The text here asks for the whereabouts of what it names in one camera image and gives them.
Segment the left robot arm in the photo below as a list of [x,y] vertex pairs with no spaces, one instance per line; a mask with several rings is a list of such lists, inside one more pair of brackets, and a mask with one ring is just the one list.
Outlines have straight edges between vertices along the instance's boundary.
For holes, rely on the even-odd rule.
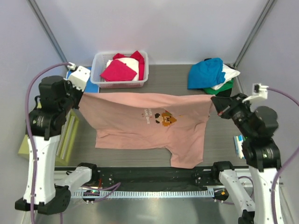
[[15,202],[15,209],[37,211],[44,215],[62,213],[70,203],[71,194],[83,185],[99,182],[97,166],[80,163],[63,180],[54,182],[57,148],[66,117],[78,109],[89,79],[87,73],[45,77],[39,84],[36,105],[28,114],[26,126],[29,145],[28,183],[24,196]]

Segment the pink t-shirt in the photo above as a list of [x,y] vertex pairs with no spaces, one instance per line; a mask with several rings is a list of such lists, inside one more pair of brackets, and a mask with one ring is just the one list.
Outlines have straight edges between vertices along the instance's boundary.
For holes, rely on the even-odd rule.
[[210,95],[85,93],[79,111],[96,131],[96,148],[154,149],[171,153],[171,166],[194,168],[203,161]]

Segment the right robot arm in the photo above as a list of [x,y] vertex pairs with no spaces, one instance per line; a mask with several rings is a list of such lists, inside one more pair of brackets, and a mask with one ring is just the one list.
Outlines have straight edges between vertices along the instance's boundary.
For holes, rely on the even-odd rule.
[[231,119],[244,137],[242,153],[251,174],[254,198],[243,188],[231,162],[213,164],[211,180],[223,184],[231,197],[240,224],[282,224],[279,194],[280,150],[273,140],[278,129],[277,113],[260,106],[250,109],[250,98],[240,93],[230,98],[212,97],[218,116]]

